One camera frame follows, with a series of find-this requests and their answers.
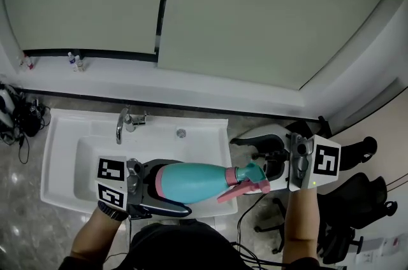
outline person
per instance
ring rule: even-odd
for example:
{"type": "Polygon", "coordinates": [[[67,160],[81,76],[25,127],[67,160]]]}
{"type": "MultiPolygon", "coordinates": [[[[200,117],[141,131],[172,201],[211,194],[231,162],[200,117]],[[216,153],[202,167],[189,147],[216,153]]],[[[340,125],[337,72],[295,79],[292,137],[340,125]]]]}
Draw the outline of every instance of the person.
{"type": "MultiPolygon", "coordinates": [[[[98,208],[76,235],[71,254],[64,259],[59,270],[102,269],[121,220],[127,216],[98,202],[98,208]]],[[[319,268],[316,253],[318,234],[316,188],[291,192],[283,250],[283,263],[287,264],[287,270],[319,268]]],[[[256,262],[251,266],[258,267],[256,262]]],[[[196,220],[184,220],[181,225],[152,224],[144,227],[135,234],[129,253],[116,269],[241,270],[251,267],[216,230],[196,220]]]]}

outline chrome faucet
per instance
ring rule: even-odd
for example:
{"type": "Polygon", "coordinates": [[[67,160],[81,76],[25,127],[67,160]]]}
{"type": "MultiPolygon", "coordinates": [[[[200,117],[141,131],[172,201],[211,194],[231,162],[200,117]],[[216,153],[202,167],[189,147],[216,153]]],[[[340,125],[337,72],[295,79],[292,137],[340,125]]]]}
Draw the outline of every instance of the chrome faucet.
{"type": "Polygon", "coordinates": [[[125,128],[128,132],[133,132],[139,125],[146,124],[146,112],[143,116],[133,118],[129,114],[129,110],[127,108],[123,108],[120,112],[119,119],[117,120],[116,125],[116,143],[119,145],[122,143],[122,128],[123,124],[125,124],[125,128]]]}

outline white bottle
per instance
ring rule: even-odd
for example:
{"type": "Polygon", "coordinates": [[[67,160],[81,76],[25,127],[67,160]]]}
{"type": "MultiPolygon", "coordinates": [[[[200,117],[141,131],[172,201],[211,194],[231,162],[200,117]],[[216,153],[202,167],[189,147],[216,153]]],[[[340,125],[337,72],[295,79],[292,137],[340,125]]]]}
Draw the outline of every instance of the white bottle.
{"type": "Polygon", "coordinates": [[[69,60],[69,63],[71,64],[71,67],[73,68],[73,70],[76,71],[77,66],[75,65],[75,57],[72,55],[71,52],[68,53],[68,60],[69,60]]]}
{"type": "Polygon", "coordinates": [[[4,107],[6,108],[6,111],[9,114],[12,114],[15,106],[4,85],[0,85],[0,100],[4,101],[4,107]]]}
{"type": "Polygon", "coordinates": [[[26,54],[24,54],[24,62],[27,64],[27,67],[28,67],[29,69],[33,69],[33,68],[34,68],[34,64],[33,64],[33,62],[31,62],[30,56],[27,56],[26,54]]]}
{"type": "Polygon", "coordinates": [[[11,117],[6,113],[3,113],[1,110],[0,110],[0,122],[6,124],[10,128],[14,127],[14,123],[11,120],[11,117]]]}
{"type": "Polygon", "coordinates": [[[82,62],[81,58],[79,57],[79,55],[75,56],[75,64],[76,64],[76,69],[79,72],[84,72],[84,62],[82,62]]]}
{"type": "Polygon", "coordinates": [[[27,63],[25,63],[24,59],[21,59],[19,56],[16,56],[16,59],[18,60],[18,65],[20,66],[20,69],[25,71],[28,68],[27,63]]]}

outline black shirt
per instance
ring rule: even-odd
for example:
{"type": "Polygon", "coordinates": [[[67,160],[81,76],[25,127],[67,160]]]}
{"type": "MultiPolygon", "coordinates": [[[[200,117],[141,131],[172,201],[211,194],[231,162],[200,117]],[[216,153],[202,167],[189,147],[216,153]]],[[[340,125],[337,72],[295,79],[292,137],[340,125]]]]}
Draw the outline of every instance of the black shirt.
{"type": "MultiPolygon", "coordinates": [[[[287,270],[315,269],[313,258],[297,260],[287,270]]],[[[102,269],[102,264],[66,257],[59,270],[102,269]]],[[[210,226],[195,222],[191,225],[160,225],[144,227],[132,240],[126,258],[117,270],[250,270],[230,242],[210,226]]]]}

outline drain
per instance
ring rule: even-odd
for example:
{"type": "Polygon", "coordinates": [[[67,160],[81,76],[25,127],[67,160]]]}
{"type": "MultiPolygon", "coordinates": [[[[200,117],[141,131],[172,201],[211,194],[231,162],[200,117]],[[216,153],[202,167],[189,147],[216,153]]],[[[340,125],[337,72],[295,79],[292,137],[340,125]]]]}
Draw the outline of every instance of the drain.
{"type": "Polygon", "coordinates": [[[176,134],[177,134],[177,136],[178,136],[180,139],[185,138],[186,135],[187,135],[185,129],[178,129],[177,132],[176,132],[176,134]]]}

